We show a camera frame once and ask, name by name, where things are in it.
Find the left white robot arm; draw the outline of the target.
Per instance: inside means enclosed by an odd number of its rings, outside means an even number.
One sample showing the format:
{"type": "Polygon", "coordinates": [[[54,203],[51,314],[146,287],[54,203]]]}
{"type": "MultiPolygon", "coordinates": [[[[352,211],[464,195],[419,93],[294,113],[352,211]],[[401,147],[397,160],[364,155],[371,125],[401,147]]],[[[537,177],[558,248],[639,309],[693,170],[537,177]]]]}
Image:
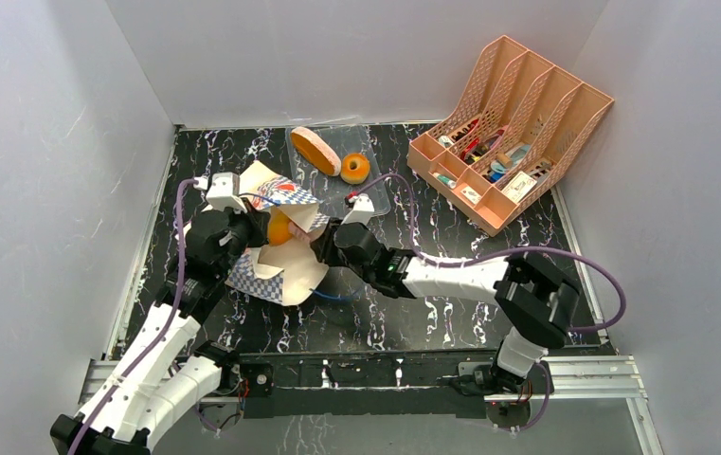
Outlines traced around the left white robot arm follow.
{"type": "Polygon", "coordinates": [[[138,336],[93,396],[52,425],[58,453],[148,454],[206,395],[237,390],[239,357],[213,341],[167,374],[224,297],[241,256],[267,244],[269,221],[269,213],[255,209],[212,209],[179,229],[178,254],[138,336]]]}

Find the pink metal tongs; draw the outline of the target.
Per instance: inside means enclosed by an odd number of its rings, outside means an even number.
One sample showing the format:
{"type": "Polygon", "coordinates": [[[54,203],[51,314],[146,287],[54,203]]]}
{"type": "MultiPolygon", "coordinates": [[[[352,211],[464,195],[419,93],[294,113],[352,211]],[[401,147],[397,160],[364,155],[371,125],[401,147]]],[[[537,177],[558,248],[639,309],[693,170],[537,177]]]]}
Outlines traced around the pink metal tongs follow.
{"type": "Polygon", "coordinates": [[[301,242],[310,244],[321,237],[323,234],[325,228],[324,227],[318,227],[314,229],[313,231],[307,232],[302,227],[297,225],[294,222],[289,222],[288,225],[288,231],[292,235],[293,238],[300,240],[301,242]]]}

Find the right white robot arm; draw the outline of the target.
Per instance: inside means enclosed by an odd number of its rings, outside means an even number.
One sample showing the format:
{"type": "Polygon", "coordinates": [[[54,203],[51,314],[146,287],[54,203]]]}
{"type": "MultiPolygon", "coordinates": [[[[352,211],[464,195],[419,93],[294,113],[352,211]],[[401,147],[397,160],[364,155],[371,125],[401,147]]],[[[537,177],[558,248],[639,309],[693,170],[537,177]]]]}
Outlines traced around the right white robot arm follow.
{"type": "Polygon", "coordinates": [[[479,263],[440,263],[384,246],[361,223],[331,221],[310,244],[318,262],[351,270],[392,299],[458,298],[495,304],[512,324],[488,373],[468,373],[481,391],[518,391],[534,364],[565,346],[581,287],[539,252],[479,263]]]}

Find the pink sugared bread slice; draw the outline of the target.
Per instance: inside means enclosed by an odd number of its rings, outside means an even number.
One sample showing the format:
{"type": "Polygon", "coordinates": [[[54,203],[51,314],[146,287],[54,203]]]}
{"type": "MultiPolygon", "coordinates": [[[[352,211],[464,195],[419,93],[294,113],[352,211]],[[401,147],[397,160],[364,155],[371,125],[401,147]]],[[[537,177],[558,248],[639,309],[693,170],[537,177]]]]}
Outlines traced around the pink sugared bread slice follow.
{"type": "Polygon", "coordinates": [[[294,148],[317,170],[328,176],[338,176],[341,158],[334,149],[313,130],[299,126],[290,133],[294,148]]]}

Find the orange fake donut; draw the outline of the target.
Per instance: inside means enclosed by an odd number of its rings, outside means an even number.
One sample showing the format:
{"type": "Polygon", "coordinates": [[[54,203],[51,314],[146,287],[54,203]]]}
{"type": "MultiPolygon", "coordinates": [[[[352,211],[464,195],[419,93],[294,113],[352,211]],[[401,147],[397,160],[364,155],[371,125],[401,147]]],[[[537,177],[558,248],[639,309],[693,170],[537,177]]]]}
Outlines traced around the orange fake donut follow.
{"type": "Polygon", "coordinates": [[[339,175],[347,184],[362,184],[370,175],[370,161],[360,153],[348,154],[342,159],[339,175]]]}

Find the round orange fake bun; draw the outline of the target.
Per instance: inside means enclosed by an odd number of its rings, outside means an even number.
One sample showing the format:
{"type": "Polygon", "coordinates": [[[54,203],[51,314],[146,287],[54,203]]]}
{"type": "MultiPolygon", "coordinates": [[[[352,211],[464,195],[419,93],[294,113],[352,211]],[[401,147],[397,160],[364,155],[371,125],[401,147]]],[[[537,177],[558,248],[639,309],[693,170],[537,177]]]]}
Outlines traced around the round orange fake bun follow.
{"type": "Polygon", "coordinates": [[[291,231],[292,220],[281,210],[273,209],[267,225],[266,237],[270,246],[281,246],[294,235],[291,231]]]}

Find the brown checkered paper bag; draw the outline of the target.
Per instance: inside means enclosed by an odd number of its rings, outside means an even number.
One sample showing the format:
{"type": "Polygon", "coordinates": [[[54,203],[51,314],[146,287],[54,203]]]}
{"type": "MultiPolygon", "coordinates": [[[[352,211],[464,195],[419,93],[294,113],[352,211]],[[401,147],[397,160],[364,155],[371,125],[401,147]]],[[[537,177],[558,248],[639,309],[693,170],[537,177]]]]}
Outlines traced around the brown checkered paper bag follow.
{"type": "MultiPolygon", "coordinates": [[[[320,201],[293,180],[274,173],[260,161],[240,174],[241,195],[258,211],[283,211],[292,222],[310,232],[328,224],[320,201]]],[[[328,266],[316,258],[311,244],[292,238],[281,246],[248,248],[226,279],[228,287],[279,304],[303,303],[326,276],[328,266]]]]}

